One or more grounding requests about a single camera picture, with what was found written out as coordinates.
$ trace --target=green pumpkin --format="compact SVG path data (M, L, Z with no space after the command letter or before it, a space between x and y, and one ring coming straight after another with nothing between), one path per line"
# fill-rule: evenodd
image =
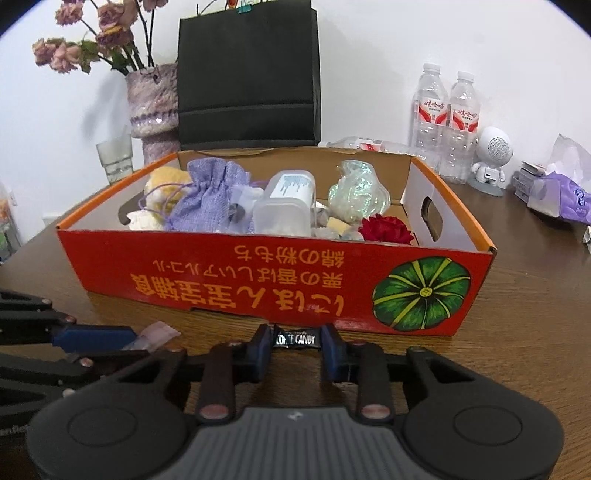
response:
M394 268L374 289L374 315L401 332L433 328L456 313L470 274L447 257L427 257Z

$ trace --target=pink rose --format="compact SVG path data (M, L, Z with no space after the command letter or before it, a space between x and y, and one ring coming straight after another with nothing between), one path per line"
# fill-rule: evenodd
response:
M63 3L56 12L56 21L58 25L72 25L82 19L83 1L75 3Z
M104 32L99 32L96 36L96 42L103 48L123 47L134 40L131 30L125 30L123 27L112 27Z
M57 45L53 43L45 43L45 38L40 38L33 44L33 54L35 55L35 63L39 66L47 65L51 62L53 54L57 50Z
M134 0L124 0L122 4L116 4L108 0L98 9L99 27L101 31L120 26L129 30L138 19L138 8Z
M167 3L168 0L144 0L144 10L151 12L156 7L163 7Z
M79 62L81 53L78 45L68 47L62 43L54 53L49 66L58 73L70 73L72 70L78 69L74 64Z

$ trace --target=purple package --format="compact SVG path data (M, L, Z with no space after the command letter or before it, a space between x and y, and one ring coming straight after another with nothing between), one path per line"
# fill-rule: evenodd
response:
M591 194L560 173L551 173L534 181L529 208L555 218L591 225Z

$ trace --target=yellow plush toy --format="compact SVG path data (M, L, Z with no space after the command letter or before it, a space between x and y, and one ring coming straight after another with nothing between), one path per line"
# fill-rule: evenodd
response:
M191 182L192 179L189 172L175 167L156 168L150 174L148 183L144 187L144 195L147 195L146 207L155 212L163 212L168 216L178 201L189 190L188 187L182 188L178 184L187 184ZM167 183L175 183L177 185L166 185ZM154 214L154 216L156 216L160 222L164 220L161 215Z

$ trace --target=white robot figurine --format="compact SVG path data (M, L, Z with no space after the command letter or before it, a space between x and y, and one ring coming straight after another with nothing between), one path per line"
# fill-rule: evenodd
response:
M504 190L499 182L505 181L505 173L501 170L513 156L513 147L509 136L503 130L486 127L476 141L477 163L471 168L473 176L468 183L484 193L501 197Z
M506 162L503 162L498 166L502 167L505 164ZM499 184L499 180L505 181L505 173L500 168L490 167L481 161L474 163L471 170L480 183L490 183L496 187Z

